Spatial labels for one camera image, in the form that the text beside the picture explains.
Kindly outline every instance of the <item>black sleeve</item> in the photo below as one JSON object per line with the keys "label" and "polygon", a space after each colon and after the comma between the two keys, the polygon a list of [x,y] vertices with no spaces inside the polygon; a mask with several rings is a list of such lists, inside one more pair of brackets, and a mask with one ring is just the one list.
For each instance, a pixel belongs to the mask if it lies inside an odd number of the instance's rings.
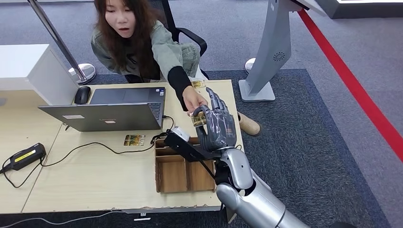
{"label": "black sleeve", "polygon": [[176,92],[176,96],[178,97],[179,101],[181,102],[182,109],[187,111],[188,109],[185,106],[185,102],[183,101],[183,91],[186,87],[191,86],[191,82],[181,66],[175,66],[172,68],[168,73],[168,82],[172,86],[172,88]]}

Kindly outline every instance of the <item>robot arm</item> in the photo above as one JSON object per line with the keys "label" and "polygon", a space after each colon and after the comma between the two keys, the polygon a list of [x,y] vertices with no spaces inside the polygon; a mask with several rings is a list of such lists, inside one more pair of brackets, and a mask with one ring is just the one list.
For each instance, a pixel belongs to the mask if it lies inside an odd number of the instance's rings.
{"label": "robot arm", "polygon": [[196,127],[201,148],[188,143],[189,136],[180,127],[168,132],[165,143],[187,161],[214,159],[217,197],[252,228],[308,228],[293,216],[271,192],[271,188],[250,168],[244,152],[235,148],[236,130],[226,104],[210,88],[212,109],[203,105],[193,112],[204,112],[207,133]]}

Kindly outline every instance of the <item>woman's foot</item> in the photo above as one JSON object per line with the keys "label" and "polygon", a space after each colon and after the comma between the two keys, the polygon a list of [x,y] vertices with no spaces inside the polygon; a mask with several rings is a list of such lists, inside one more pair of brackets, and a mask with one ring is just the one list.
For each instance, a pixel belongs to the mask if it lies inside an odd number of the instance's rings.
{"label": "woman's foot", "polygon": [[240,123],[240,129],[243,130],[246,134],[254,137],[260,135],[262,126],[259,123],[249,119],[247,116],[240,112],[238,112],[238,120]]}

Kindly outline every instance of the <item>card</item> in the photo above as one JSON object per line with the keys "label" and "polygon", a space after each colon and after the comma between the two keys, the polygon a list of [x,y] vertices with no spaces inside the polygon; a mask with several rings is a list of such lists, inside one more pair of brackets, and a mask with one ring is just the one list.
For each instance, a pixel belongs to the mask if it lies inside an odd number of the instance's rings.
{"label": "card", "polygon": [[193,88],[203,88],[203,87],[206,87],[206,84],[204,83],[204,81],[203,80],[201,80],[201,81],[192,81],[192,86],[193,86]]}
{"label": "card", "polygon": [[128,134],[126,135],[125,141],[123,142],[124,146],[144,146],[145,135],[134,135]]}
{"label": "card", "polygon": [[200,112],[197,116],[192,116],[191,119],[194,127],[202,126],[207,123],[206,116],[203,112]]}

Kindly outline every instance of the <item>woman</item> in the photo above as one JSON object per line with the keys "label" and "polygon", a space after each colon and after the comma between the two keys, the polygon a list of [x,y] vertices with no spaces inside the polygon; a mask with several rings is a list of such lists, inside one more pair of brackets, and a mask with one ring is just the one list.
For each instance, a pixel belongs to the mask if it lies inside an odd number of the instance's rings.
{"label": "woman", "polygon": [[174,42],[147,0],[95,0],[95,7],[91,47],[106,68],[129,83],[168,81],[185,111],[207,104],[188,78],[198,69],[197,48]]}

